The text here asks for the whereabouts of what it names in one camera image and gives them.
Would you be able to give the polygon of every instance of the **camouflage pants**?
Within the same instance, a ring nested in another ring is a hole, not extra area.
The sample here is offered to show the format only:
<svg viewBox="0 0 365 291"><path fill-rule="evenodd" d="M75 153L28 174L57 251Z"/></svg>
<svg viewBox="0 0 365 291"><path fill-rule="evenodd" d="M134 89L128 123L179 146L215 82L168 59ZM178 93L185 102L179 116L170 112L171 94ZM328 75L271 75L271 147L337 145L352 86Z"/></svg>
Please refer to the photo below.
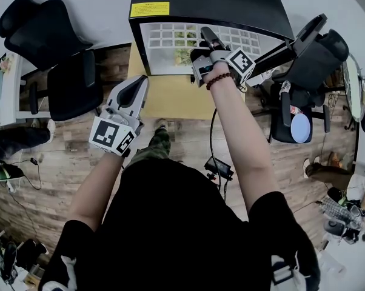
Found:
<svg viewBox="0 0 365 291"><path fill-rule="evenodd" d="M170 152L169 134L164 129L158 129L154 132L154 136L150 140L149 146L142 150L138 150L126 168L144 159L169 158L169 152Z"/></svg>

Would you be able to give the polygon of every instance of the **wire basket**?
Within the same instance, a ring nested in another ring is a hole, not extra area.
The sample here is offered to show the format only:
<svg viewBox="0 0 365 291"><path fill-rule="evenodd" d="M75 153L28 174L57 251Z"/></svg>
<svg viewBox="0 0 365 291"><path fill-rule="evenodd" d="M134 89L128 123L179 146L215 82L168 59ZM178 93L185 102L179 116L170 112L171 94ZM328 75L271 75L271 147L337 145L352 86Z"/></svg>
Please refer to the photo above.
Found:
<svg viewBox="0 0 365 291"><path fill-rule="evenodd" d="M207 49L200 42L201 27L204 25L188 23L149 23L148 49ZM231 50L241 47L250 56L261 56L261 47L258 34L245 30L205 25L219 37L224 45L228 45Z"/></svg>

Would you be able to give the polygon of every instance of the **hand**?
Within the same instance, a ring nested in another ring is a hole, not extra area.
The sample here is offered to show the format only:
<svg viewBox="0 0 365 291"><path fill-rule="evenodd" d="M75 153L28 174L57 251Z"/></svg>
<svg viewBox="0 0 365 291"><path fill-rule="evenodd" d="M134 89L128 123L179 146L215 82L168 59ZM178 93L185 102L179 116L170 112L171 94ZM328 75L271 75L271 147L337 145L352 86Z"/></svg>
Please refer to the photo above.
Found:
<svg viewBox="0 0 365 291"><path fill-rule="evenodd" d="M223 62L223 61L218 61L215 65L213 65L212 71L203 77L203 80L205 83L208 83L209 81L216 78L217 76L222 75L223 73L228 73L228 72L230 72L228 63Z"/></svg>

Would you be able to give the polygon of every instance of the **box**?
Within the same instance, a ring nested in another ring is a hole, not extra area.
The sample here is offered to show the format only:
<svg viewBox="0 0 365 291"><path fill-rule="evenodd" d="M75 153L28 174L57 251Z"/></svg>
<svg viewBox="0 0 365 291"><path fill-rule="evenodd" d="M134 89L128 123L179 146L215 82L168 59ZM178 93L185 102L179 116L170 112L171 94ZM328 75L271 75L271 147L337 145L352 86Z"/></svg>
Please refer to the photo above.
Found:
<svg viewBox="0 0 365 291"><path fill-rule="evenodd" d="M132 0L129 23L148 75L193 74L203 26L253 59L294 39L281 0Z"/></svg>

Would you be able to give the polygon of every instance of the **person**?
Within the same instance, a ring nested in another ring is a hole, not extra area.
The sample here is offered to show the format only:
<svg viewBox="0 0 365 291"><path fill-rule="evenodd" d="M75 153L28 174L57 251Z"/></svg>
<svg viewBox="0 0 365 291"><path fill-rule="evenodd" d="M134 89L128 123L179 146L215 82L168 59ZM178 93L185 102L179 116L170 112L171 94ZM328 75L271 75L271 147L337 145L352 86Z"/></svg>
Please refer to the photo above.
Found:
<svg viewBox="0 0 365 291"><path fill-rule="evenodd" d="M341 191L345 191L351 180L353 173L337 166L323 166L320 163L320 157L317 156L311 164L306 159L303 164L304 178L310 178L323 183L331 183Z"/></svg>
<svg viewBox="0 0 365 291"><path fill-rule="evenodd" d="M34 148L51 143L55 135L56 123L49 119L45 127L14 127L0 129L0 161L8 159L22 149Z"/></svg>
<svg viewBox="0 0 365 291"><path fill-rule="evenodd" d="M229 72L217 62L206 83ZM270 149L231 77L210 86L238 175L249 222L199 171L168 159L167 123L124 169L105 153L73 197L39 290L115 290L220 286L270 290L279 256L318 290L312 243L279 191Z"/></svg>
<svg viewBox="0 0 365 291"><path fill-rule="evenodd" d="M328 196L336 202L343 198L343 193L348 200L362 200L365 193L365 176L341 168L342 163L334 152L330 154L328 163L328 166L322 165L319 156L312 164L306 159L303 164L304 178L331 184Z"/></svg>

